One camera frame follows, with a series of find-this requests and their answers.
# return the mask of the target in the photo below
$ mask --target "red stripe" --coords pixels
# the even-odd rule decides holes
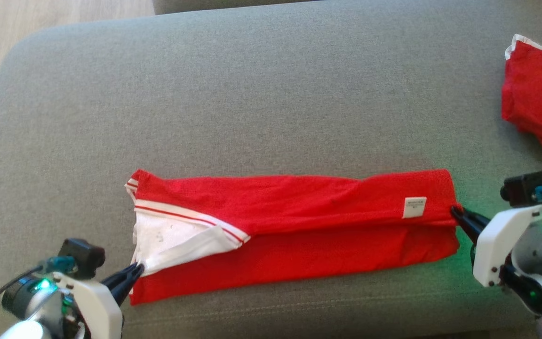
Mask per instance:
[[[227,232],[228,234],[230,234],[230,236],[233,236],[235,239],[237,239],[239,242],[241,242],[241,244],[243,245],[244,244],[244,241],[242,239],[239,238],[239,236],[236,236],[235,234],[231,233],[229,230],[227,229],[223,229],[225,232]]]
[[[149,208],[149,207],[144,207],[144,206],[135,206],[135,208],[141,208],[142,210],[151,210],[152,212],[158,212],[158,213],[162,213],[162,214],[168,214],[168,215],[174,215],[175,217],[182,217],[182,218],[185,218],[185,219],[190,219],[190,220],[196,220],[196,221],[202,221],[203,223],[207,223],[209,225],[212,225],[212,226],[216,226],[215,223],[211,223],[210,221],[208,220],[204,220],[204,219],[198,219],[198,218],[192,218],[192,217],[188,217],[186,215],[181,215],[181,214],[177,214],[177,213],[171,213],[171,212],[167,212],[165,210],[156,210],[154,208]]]

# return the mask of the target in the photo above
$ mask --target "red cloth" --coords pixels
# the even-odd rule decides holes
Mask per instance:
[[[162,202],[220,219],[248,235],[236,250],[141,277],[131,304],[329,275],[431,262],[456,253],[457,204],[445,169],[375,176],[180,178],[132,176],[137,201]],[[426,197],[403,218],[407,197]]]
[[[502,117],[542,144],[542,46],[516,35],[506,59]]]

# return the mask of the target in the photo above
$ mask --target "white label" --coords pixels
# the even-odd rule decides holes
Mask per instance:
[[[426,197],[405,198],[405,207],[403,208],[403,219],[421,217],[426,208]]]

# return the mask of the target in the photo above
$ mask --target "gray fabric surface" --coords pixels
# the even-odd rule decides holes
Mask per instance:
[[[309,0],[152,0],[157,15],[203,9],[286,4]]]
[[[327,0],[46,30],[0,70],[0,283],[66,237],[126,265],[123,183],[163,177],[363,178],[448,168],[493,215],[542,148],[500,119],[503,51],[542,43],[540,0]],[[124,305],[125,338],[406,337],[515,326],[481,289],[469,241],[399,270]],[[0,308],[0,333],[13,319]]]

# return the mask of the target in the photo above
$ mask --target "folded red towel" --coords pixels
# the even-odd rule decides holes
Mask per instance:
[[[275,176],[127,182],[137,222],[133,261],[146,272],[133,305],[328,275],[370,272],[456,253],[449,172],[352,178]]]
[[[542,144],[542,46],[516,34],[505,59],[502,117]]]

